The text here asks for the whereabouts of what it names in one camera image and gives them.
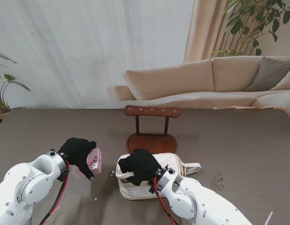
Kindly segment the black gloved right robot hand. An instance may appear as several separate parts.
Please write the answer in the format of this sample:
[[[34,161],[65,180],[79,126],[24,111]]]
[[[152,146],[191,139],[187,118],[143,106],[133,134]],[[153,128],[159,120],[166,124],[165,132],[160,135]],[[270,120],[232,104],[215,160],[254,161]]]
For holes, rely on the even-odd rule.
[[[120,159],[118,164],[122,173],[134,173],[127,180],[135,186],[154,178],[156,172],[162,169],[155,157],[145,149],[134,149],[128,157]]]

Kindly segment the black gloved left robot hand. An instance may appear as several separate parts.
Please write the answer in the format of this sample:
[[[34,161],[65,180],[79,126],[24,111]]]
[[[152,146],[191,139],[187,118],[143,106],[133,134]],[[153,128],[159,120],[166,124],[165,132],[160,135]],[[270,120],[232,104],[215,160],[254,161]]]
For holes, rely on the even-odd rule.
[[[89,180],[93,180],[94,175],[87,165],[87,157],[96,148],[96,145],[95,141],[72,137],[61,146],[58,153],[65,154],[70,165],[77,166]]]

